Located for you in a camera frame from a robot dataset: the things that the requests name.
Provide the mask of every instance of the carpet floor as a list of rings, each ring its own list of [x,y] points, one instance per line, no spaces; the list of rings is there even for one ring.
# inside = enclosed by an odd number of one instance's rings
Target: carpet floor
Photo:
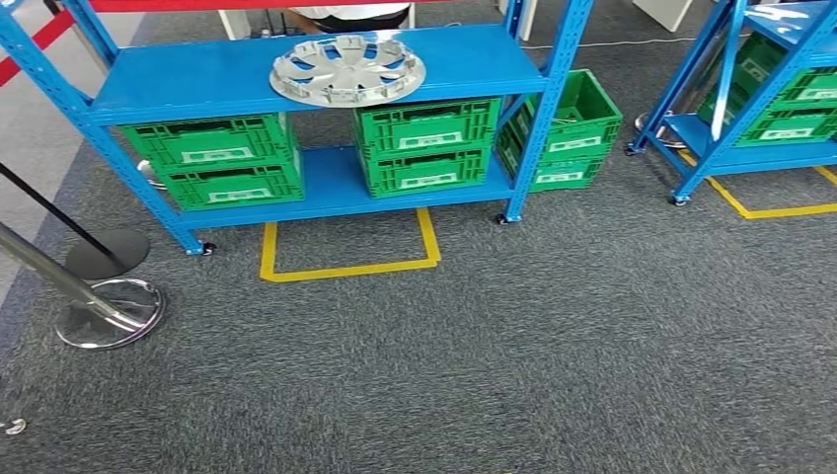
[[[561,3],[542,2],[533,44]],[[674,36],[597,2],[584,42],[688,38],[711,4]],[[418,22],[493,18],[483,0]],[[221,38],[216,23],[149,16],[138,41]],[[623,141],[687,47],[579,52]],[[350,139],[341,113],[294,119],[305,144]],[[73,167],[66,204],[149,235],[132,274],[171,310],[128,348],[72,350],[50,329],[64,299],[19,276],[0,415],[30,425],[0,437],[4,472],[837,472],[831,215],[745,221],[706,185],[675,208],[658,156],[616,150],[592,188],[534,195],[517,225],[491,223],[499,202],[433,208],[435,269],[271,284],[261,226],[203,232],[220,251],[190,258],[88,148]],[[58,237],[54,255],[74,242]],[[409,211],[282,224],[279,245],[287,270],[421,255]]]

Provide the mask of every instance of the stacked crates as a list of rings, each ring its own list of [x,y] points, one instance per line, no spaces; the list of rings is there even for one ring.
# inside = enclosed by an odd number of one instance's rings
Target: stacked crates
[[[738,51],[724,125],[729,125],[787,52],[778,44],[753,34]],[[698,118],[712,123],[718,88],[698,108]],[[837,132],[837,68],[801,71],[762,112],[735,146],[816,143]]]
[[[514,176],[529,136],[536,96],[530,96],[502,129],[497,152]],[[619,135],[622,113],[587,69],[570,71],[547,133],[530,193],[587,188]]]
[[[183,210],[304,198],[299,144],[285,114],[121,129]]]
[[[486,179],[500,98],[355,109],[355,141],[375,198]]]

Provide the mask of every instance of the crate label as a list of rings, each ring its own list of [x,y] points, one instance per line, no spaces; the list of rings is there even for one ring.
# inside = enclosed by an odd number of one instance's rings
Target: crate label
[[[521,130],[523,130],[524,135],[528,135],[529,134],[529,122],[526,121],[526,118],[523,116],[523,114],[517,114],[516,117],[517,117],[517,125],[520,127]]]
[[[297,176],[302,177],[302,172],[299,170],[299,162],[300,162],[299,149],[294,148],[293,149],[293,167],[294,167],[294,169],[296,169]]]
[[[503,156],[505,156],[505,159],[506,161],[508,161],[508,164],[512,168],[517,169],[517,158],[515,158],[514,154],[511,153],[511,148],[503,148],[502,154]]]
[[[577,173],[562,173],[560,175],[542,175],[539,176],[535,183],[556,183],[558,181],[575,181],[575,180],[582,180],[584,179],[584,173],[577,172]]]
[[[760,140],[783,140],[788,138],[807,138],[812,136],[815,128],[797,128],[795,130],[767,130],[761,134]]]
[[[810,99],[837,99],[837,89],[805,89],[797,97],[799,101]]]
[[[419,148],[421,146],[446,145],[448,143],[459,143],[460,141],[463,141],[461,131],[451,131],[437,135],[411,136],[410,138],[402,138],[399,140],[398,149],[404,150]]]
[[[552,143],[549,152],[575,150],[576,148],[584,148],[586,146],[596,146],[601,144],[601,136],[591,136],[589,138],[582,138],[581,140],[563,141],[561,143]]]
[[[225,148],[223,150],[184,151],[181,153],[181,156],[185,164],[255,158],[253,152],[246,146],[241,148]]]
[[[767,76],[770,75],[769,71],[766,71],[759,63],[750,57],[746,58],[744,62],[741,63],[741,68],[759,83],[764,82],[764,80],[767,79]]]
[[[230,191],[228,193],[209,193],[209,203],[229,202],[231,200],[270,198],[273,194],[267,188],[255,190]]]
[[[443,183],[454,183],[458,181],[456,173],[447,173],[436,176],[423,176],[421,178],[409,178],[401,180],[400,190],[408,190],[410,188],[421,188],[422,186],[441,185]]]

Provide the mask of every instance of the shelf upright post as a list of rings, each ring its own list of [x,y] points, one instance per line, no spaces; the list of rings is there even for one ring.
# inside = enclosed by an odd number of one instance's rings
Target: shelf upright post
[[[502,18],[503,26],[508,30],[512,38],[517,40],[520,34],[520,16],[526,8],[526,0],[509,0],[505,5],[505,15]]]
[[[55,69],[7,8],[0,8],[0,45],[79,130],[90,146],[111,165],[116,175],[163,223],[178,243],[187,249],[187,253],[201,253],[203,246],[200,241],[191,235],[181,223],[178,214],[136,170],[131,159],[114,141],[108,129],[88,120],[89,106],[85,96]]]
[[[689,48],[686,56],[677,66],[677,70],[669,79],[668,84],[663,90],[662,96],[657,101],[656,106],[648,114],[643,129],[637,134],[628,145],[628,150],[631,153],[640,153],[645,150],[648,139],[655,136],[662,124],[662,118],[671,110],[671,106],[677,99],[677,96],[683,91],[683,88],[689,82],[689,77],[695,71],[695,68],[701,63],[701,58],[712,45],[715,36],[723,30],[729,20],[729,15],[734,2],[740,0],[723,0],[716,4],[710,13],[706,25],[701,29],[698,38]],[[729,31],[730,35],[738,35],[738,30]]]
[[[549,81],[535,111],[532,131],[529,133],[529,139],[526,140],[520,168],[514,178],[514,194],[505,208],[504,217],[508,222],[520,220],[520,212],[529,193],[529,184],[532,182],[532,176],[535,174],[541,157],[541,150],[544,148],[564,85],[567,83],[570,67],[575,59],[575,52],[581,42],[581,35],[584,33],[593,2],[594,0],[568,0],[564,5],[564,12],[553,37],[553,49],[541,69]]]
[[[108,67],[114,65],[119,48],[105,25],[96,16],[87,0],[62,0],[61,4],[73,17],[81,34],[99,59]]]
[[[799,39],[795,47],[789,49],[782,62],[776,66],[770,76],[753,94],[753,97],[747,101],[741,112],[723,131],[721,137],[707,145],[705,155],[700,157],[700,162],[672,192],[672,199],[675,203],[689,200],[689,195],[704,178],[709,176],[709,170],[714,162],[723,158],[725,153],[738,141],[738,138],[756,121],[764,109],[781,92],[782,88],[804,66],[805,60],[811,56],[817,45],[833,34],[835,24],[837,24],[837,1],[830,1],[811,28]]]

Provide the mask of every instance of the yellow floor tape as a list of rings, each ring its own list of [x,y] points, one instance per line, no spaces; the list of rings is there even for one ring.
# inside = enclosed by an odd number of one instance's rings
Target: yellow floor tape
[[[385,274],[387,272],[401,272],[404,270],[431,269],[442,260],[439,244],[430,212],[426,207],[416,209],[418,227],[421,229],[421,240],[424,243],[426,257],[420,260],[406,260],[388,264],[357,265],[352,267],[338,267],[335,269],[302,270],[297,272],[277,272],[276,249],[278,244],[279,226],[275,222],[265,224],[265,238],[262,244],[262,264],[260,277],[274,283],[290,281],[304,281],[308,279],[323,279],[337,277],[354,277],[358,275]]]
[[[680,158],[683,159],[686,163],[691,166],[695,166],[695,160],[689,155],[689,152],[686,150],[680,150],[679,152]],[[813,168],[817,173],[822,175],[823,178],[828,180],[829,183],[837,187],[837,175],[831,173],[827,169],[821,166],[815,166]],[[823,214],[826,212],[837,212],[837,202],[830,202],[827,204],[814,204],[814,205],[800,205],[797,207],[781,207],[778,209],[748,209],[741,203],[740,200],[735,198],[732,193],[729,192],[727,188],[721,185],[715,178],[708,177],[707,183],[711,186],[715,191],[718,192],[721,197],[729,202],[729,205],[732,206],[742,217],[745,219],[773,219],[777,217],[795,217],[800,215],[814,215],[814,214]]]

